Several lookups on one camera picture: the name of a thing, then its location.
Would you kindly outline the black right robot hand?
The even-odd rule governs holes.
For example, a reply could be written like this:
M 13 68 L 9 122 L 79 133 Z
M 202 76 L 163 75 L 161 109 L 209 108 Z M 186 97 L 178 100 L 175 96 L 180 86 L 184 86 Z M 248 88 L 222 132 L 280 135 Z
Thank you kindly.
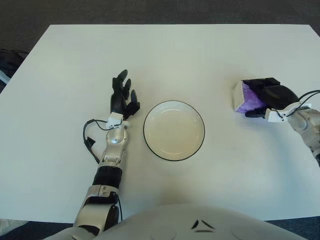
M 292 90 L 273 77 L 243 80 L 242 89 L 247 118 L 265 118 L 267 110 L 271 110 L 283 121 L 287 115 L 280 111 L 299 101 Z

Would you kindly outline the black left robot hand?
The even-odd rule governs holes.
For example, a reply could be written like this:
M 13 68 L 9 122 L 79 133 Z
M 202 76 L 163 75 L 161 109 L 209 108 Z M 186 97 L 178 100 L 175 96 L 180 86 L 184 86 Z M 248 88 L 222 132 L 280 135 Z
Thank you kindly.
M 128 70 L 124 69 L 117 77 L 112 78 L 113 94 L 110 99 L 110 112 L 123 115 L 124 120 L 135 115 L 140 109 L 136 91 L 134 89 L 130 91 L 131 79 L 129 78 L 124 84 L 127 75 Z

